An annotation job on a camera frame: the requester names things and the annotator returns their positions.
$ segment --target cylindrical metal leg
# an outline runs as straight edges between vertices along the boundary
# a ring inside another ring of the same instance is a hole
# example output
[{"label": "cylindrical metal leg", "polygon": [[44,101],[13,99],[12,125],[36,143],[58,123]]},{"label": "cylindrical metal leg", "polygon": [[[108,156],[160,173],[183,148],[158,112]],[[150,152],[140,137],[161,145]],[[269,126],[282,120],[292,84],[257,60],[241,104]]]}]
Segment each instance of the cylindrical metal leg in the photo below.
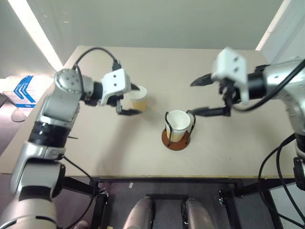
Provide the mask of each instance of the cylindrical metal leg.
[{"label": "cylindrical metal leg", "polygon": [[215,229],[208,211],[201,203],[189,199],[185,203],[189,229]]},{"label": "cylindrical metal leg", "polygon": [[151,229],[153,205],[154,202],[149,197],[140,199],[129,213],[123,229]]}]

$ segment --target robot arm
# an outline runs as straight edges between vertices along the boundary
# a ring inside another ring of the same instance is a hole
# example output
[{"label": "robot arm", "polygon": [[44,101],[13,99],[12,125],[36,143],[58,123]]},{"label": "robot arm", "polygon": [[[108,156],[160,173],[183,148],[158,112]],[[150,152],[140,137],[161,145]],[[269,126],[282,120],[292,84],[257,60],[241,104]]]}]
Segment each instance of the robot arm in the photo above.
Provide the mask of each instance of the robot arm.
[{"label": "robot arm", "polygon": [[297,186],[305,190],[305,64],[304,60],[258,66],[253,73],[246,74],[246,60],[230,48],[221,51],[213,63],[213,72],[191,83],[191,86],[205,86],[220,82],[219,93],[223,94],[225,107],[208,107],[192,110],[200,116],[231,116],[231,109],[241,110],[234,104],[247,105],[251,99],[262,99],[270,95],[292,72],[295,76],[273,99],[286,104],[291,126],[296,137],[295,178]]},{"label": "robot arm", "polygon": [[30,137],[22,146],[10,183],[15,199],[2,214],[0,229],[57,228],[52,198],[61,191],[65,166],[59,160],[64,156],[80,100],[92,106],[115,106],[120,115],[140,113],[122,110],[123,95],[131,89],[139,90],[123,68],[104,75],[100,82],[75,69],[62,69],[54,81],[54,90],[46,96]]}]

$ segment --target white paper cup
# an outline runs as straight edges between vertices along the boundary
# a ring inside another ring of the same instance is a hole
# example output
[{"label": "white paper cup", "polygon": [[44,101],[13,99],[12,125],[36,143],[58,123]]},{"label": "white paper cup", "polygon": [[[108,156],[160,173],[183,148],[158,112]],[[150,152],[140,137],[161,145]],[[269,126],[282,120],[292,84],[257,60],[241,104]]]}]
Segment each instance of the white paper cup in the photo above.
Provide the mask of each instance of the white paper cup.
[{"label": "white paper cup", "polygon": [[[167,121],[172,127],[172,142],[179,142],[181,138],[183,137],[185,131],[189,127],[191,123],[191,118],[189,115],[184,111],[171,111],[167,115]],[[167,123],[166,124],[166,134],[167,138],[170,138],[170,128]]]},{"label": "white paper cup", "polygon": [[132,90],[128,93],[134,109],[139,111],[145,111],[147,109],[146,95],[147,90],[143,86],[138,86],[139,91]]}]

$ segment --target brown round base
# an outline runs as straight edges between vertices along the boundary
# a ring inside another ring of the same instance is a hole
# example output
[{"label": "brown round base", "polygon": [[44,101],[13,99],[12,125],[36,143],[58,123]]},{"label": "brown round base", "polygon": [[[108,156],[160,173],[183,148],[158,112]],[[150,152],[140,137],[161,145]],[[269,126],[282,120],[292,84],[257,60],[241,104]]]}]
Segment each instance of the brown round base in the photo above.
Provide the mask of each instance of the brown round base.
[{"label": "brown round base", "polygon": [[189,132],[186,131],[185,134],[183,135],[182,139],[179,142],[171,142],[170,146],[167,146],[168,138],[166,135],[166,129],[164,129],[162,132],[162,142],[167,148],[169,148],[171,150],[182,150],[188,146],[186,141],[189,138],[189,135],[190,135]]}]

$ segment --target metal table frame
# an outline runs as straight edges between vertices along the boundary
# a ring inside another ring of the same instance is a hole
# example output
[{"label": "metal table frame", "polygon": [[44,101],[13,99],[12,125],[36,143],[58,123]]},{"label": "metal table frame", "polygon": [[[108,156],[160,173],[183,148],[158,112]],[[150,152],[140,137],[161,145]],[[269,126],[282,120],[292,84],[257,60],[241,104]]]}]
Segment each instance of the metal table frame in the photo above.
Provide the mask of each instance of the metal table frame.
[{"label": "metal table frame", "polygon": [[[294,178],[287,178],[287,184],[293,183]],[[229,218],[231,229],[241,229],[240,220],[234,203],[234,197],[242,198],[247,195],[258,193],[258,183],[244,186],[242,179],[233,178],[184,178],[184,177],[124,177],[124,178],[95,178],[94,182],[85,184],[71,177],[65,177],[64,189],[82,193],[91,196],[93,189],[96,189],[95,207],[91,221],[91,229],[98,229],[101,226],[105,207],[109,198],[109,194],[99,187],[99,183],[123,183],[123,182],[144,182],[144,183],[207,183],[207,184],[225,184],[225,189],[219,190],[219,201],[225,206]],[[279,179],[263,179],[263,195],[266,201],[276,209],[273,202],[270,189],[281,186]],[[279,217],[272,211],[269,211],[274,228],[283,229],[283,225]]]}]

